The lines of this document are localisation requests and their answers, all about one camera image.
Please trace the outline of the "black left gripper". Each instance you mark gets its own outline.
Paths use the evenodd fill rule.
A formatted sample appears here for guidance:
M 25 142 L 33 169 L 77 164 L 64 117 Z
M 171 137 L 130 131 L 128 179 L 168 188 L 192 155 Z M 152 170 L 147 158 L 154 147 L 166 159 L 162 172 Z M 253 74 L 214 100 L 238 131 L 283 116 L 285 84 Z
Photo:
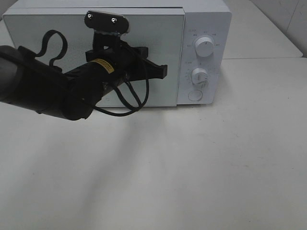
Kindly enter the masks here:
M 131 47 L 119 35 L 95 31 L 93 48 L 86 52 L 90 67 L 85 82 L 88 86 L 119 86 L 126 81 L 164 79 L 168 66 L 149 61 L 148 52 L 148 47 Z

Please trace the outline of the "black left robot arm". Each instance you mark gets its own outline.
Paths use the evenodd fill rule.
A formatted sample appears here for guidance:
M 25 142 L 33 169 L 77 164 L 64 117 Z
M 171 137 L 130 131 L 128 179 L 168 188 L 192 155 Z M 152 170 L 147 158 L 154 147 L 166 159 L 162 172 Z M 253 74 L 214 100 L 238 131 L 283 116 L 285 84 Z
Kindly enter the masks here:
M 114 34 L 94 33 L 86 63 L 63 72 L 39 61 L 56 30 L 46 32 L 38 53 L 20 46 L 0 48 L 0 100 L 2 103 L 76 121 L 93 111 L 124 117 L 144 107 L 132 82 L 163 79 L 167 65 L 148 60 L 148 48 L 131 47 Z

